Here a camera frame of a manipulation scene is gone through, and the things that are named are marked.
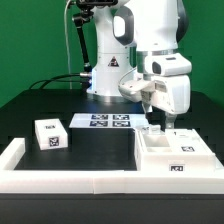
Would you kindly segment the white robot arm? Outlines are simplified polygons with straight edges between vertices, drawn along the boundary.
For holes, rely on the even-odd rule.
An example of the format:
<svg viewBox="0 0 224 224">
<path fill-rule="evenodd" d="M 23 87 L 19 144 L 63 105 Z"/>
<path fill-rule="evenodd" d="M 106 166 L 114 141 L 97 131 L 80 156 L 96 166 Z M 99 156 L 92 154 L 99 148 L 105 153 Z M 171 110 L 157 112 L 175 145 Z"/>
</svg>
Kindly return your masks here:
<svg viewBox="0 0 224 224">
<path fill-rule="evenodd" d="M 158 108 L 172 129 L 190 106 L 192 64 L 178 52 L 188 28 L 183 1 L 118 0 L 114 8 L 93 8 L 98 52 L 87 94 L 141 102 L 146 114 Z"/>
</svg>

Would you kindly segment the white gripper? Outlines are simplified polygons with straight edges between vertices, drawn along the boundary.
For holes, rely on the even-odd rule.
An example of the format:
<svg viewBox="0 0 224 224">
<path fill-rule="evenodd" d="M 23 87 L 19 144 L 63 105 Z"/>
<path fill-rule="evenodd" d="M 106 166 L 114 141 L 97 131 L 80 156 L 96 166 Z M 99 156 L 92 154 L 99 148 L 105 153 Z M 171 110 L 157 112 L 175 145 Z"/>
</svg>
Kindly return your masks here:
<svg viewBox="0 0 224 224">
<path fill-rule="evenodd" d="M 144 64 L 143 80 L 149 84 L 141 91 L 143 111 L 152 113 L 154 106 L 167 112 L 165 128 L 173 129 L 175 115 L 186 113 L 190 106 L 191 62 L 174 53 L 147 56 Z"/>
</svg>

